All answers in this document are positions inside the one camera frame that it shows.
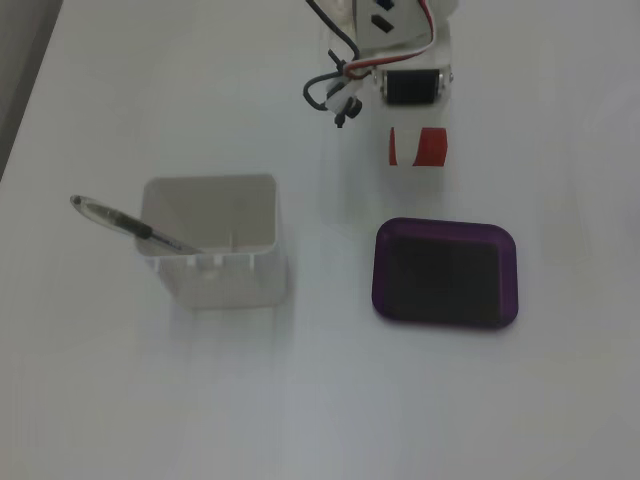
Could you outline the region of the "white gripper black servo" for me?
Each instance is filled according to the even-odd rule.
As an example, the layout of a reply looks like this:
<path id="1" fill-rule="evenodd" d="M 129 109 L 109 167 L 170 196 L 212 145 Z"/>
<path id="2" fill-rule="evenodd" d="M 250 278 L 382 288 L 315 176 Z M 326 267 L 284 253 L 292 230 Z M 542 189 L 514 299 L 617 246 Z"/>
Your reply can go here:
<path id="1" fill-rule="evenodd" d="M 450 127 L 453 79 L 448 29 L 438 31 L 435 45 L 425 53 L 374 71 L 377 99 L 372 111 L 379 125 L 394 127 L 393 177 L 406 198 L 415 198 L 420 190 L 421 169 L 413 164 L 422 127 Z"/>

